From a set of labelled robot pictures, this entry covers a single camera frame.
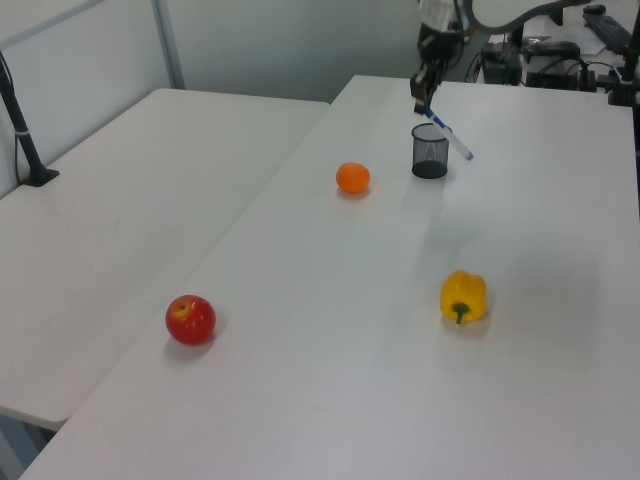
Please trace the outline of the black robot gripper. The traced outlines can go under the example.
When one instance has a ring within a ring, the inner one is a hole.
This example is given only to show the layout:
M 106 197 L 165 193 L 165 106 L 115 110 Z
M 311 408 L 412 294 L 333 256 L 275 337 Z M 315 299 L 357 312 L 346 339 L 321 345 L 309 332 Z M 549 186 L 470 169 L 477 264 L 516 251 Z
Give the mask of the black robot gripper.
M 422 24 L 417 42 L 420 71 L 410 79 L 410 93 L 414 99 L 414 112 L 425 114 L 431 107 L 433 96 L 441 85 L 445 73 L 455 67 L 464 51 L 464 32 L 454 21 L 454 30 L 439 31 Z

